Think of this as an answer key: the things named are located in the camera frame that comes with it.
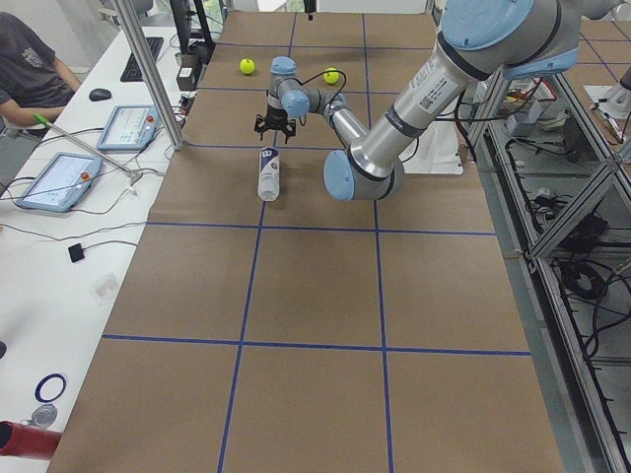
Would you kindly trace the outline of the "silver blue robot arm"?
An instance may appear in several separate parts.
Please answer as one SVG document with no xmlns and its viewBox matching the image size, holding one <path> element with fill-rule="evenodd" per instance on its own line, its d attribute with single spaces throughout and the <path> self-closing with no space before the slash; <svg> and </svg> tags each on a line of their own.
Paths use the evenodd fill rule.
<svg viewBox="0 0 631 473">
<path fill-rule="evenodd" d="M 497 70 L 508 80 L 544 77 L 570 69 L 578 58 L 581 1 L 449 1 L 435 49 L 372 128 L 366 128 L 340 94 L 305 87 L 287 56 L 273 59 L 267 111 L 258 134 L 272 129 L 292 137 L 296 121 L 323 116 L 344 144 L 329 154 L 323 178 L 341 201 L 380 200 L 401 186 L 401 153 L 469 84 Z"/>
</svg>

